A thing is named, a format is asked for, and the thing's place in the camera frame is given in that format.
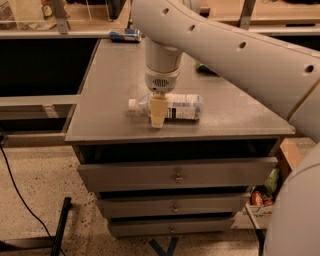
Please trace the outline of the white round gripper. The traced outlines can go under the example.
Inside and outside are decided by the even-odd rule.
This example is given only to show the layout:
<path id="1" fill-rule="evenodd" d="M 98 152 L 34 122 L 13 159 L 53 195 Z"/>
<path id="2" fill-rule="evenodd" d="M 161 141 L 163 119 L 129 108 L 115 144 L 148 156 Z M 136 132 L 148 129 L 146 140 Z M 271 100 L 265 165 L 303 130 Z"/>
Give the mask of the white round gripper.
<path id="1" fill-rule="evenodd" d="M 145 83 L 147 88 L 154 93 L 169 93 L 177 84 L 180 70 L 169 73 L 160 73 L 147 67 L 145 69 Z M 150 99 L 150 118 L 153 128 L 163 127 L 168 101 L 163 95 L 153 95 Z"/>

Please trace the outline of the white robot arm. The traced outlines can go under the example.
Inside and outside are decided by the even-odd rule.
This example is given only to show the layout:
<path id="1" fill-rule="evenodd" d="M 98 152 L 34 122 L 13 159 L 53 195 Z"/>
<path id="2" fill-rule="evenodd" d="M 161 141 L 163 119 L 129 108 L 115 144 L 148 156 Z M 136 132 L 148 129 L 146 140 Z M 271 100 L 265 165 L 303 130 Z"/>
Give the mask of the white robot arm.
<path id="1" fill-rule="evenodd" d="M 317 143 L 280 189 L 263 256 L 320 256 L 320 54 L 210 21 L 179 0 L 133 0 L 132 19 L 146 37 L 202 62 Z"/>

